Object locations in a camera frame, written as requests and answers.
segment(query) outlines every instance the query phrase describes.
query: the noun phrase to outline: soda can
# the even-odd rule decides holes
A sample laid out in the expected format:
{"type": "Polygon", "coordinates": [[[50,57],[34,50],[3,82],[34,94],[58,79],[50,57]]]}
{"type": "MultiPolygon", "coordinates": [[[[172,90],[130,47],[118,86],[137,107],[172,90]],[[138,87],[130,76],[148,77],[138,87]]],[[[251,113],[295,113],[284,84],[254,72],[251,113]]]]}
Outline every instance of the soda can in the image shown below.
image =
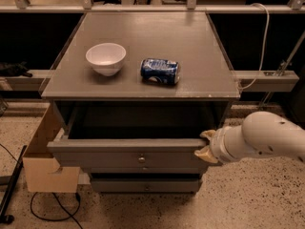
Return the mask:
{"type": "Polygon", "coordinates": [[[167,59],[147,58],[141,62],[141,76],[145,80],[174,85],[179,80],[178,62],[167,59]]]}

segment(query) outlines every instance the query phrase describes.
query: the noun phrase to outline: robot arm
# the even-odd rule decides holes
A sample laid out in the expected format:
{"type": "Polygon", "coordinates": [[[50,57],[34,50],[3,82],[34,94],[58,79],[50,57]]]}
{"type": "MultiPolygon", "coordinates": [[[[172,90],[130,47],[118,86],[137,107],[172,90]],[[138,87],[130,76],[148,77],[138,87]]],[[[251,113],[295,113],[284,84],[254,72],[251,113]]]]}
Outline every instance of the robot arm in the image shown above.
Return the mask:
{"type": "Polygon", "coordinates": [[[210,145],[195,154],[205,161],[222,163],[243,157],[288,156],[305,161],[305,131],[294,123],[268,112],[248,115],[240,126],[204,132],[210,145]]]}

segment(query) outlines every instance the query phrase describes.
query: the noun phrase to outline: white bowl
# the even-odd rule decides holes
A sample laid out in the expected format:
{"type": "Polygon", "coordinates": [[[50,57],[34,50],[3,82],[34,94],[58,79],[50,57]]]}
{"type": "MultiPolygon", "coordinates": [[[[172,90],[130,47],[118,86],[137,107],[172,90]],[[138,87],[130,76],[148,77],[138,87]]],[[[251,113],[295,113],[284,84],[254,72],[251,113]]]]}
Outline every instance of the white bowl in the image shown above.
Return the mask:
{"type": "Polygon", "coordinates": [[[105,76],[111,76],[123,67],[126,50],[115,43],[98,44],[86,53],[86,59],[92,68],[105,76]]]}

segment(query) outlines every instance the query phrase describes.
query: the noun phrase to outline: concrete floor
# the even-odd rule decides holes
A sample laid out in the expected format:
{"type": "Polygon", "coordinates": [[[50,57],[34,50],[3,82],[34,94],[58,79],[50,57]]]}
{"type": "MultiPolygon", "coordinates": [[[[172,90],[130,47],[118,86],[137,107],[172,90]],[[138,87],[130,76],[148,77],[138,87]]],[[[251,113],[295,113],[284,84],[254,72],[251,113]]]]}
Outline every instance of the concrete floor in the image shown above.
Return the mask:
{"type": "MultiPolygon", "coordinates": [[[[14,156],[28,144],[45,111],[43,103],[14,103],[0,117],[0,143],[14,156]]],[[[233,106],[226,125],[237,125],[256,106],[233,106]]],[[[282,114],[278,106],[268,111],[282,114]]],[[[0,149],[0,176],[9,175],[14,161],[0,149]]],[[[76,214],[83,228],[305,228],[305,166],[289,158],[245,159],[210,167],[195,195],[95,193],[79,185],[81,207],[76,214]]],[[[7,214],[15,221],[0,228],[78,228],[72,220],[46,222],[31,214],[33,193],[27,190],[24,171],[18,180],[7,214]]],[[[77,206],[73,194],[59,195],[64,206],[77,206]]],[[[42,217],[65,217],[51,194],[38,194],[33,210],[42,217]]]]}

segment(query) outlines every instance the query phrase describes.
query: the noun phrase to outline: brown cardboard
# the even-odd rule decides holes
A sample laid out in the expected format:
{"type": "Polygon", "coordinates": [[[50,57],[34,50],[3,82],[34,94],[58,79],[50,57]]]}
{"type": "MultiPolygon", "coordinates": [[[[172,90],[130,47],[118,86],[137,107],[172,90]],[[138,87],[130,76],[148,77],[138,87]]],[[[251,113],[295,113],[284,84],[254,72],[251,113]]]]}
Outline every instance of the brown cardboard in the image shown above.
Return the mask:
{"type": "Polygon", "coordinates": [[[80,168],[60,167],[47,150],[48,142],[55,139],[60,129],[50,105],[23,155],[29,192],[76,192],[80,168]]]}

